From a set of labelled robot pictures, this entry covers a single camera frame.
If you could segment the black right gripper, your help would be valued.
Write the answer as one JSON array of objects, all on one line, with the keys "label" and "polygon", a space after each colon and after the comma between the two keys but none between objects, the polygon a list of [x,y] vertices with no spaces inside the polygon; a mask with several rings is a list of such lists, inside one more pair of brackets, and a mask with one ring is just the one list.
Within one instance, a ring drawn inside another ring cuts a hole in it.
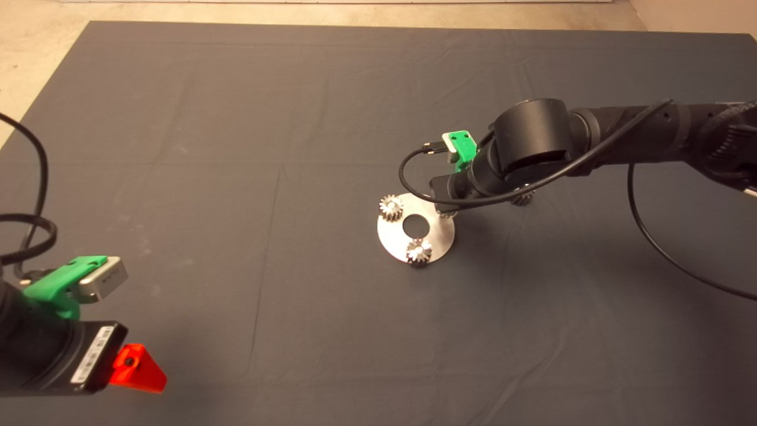
[{"label": "black right gripper", "polygon": [[451,201],[438,207],[443,211],[466,209],[460,200],[480,201],[518,191],[533,183],[533,167],[509,170],[495,161],[473,161],[462,172],[433,177],[428,182],[435,199]]}]

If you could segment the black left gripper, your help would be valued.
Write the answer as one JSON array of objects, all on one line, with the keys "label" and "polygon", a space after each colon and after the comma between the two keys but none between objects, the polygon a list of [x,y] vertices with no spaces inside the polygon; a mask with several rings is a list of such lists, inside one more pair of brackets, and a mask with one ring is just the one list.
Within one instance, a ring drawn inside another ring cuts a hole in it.
[{"label": "black left gripper", "polygon": [[167,375],[144,345],[127,344],[117,321],[79,321],[52,366],[27,385],[33,395],[92,395],[110,385],[163,393]]}]

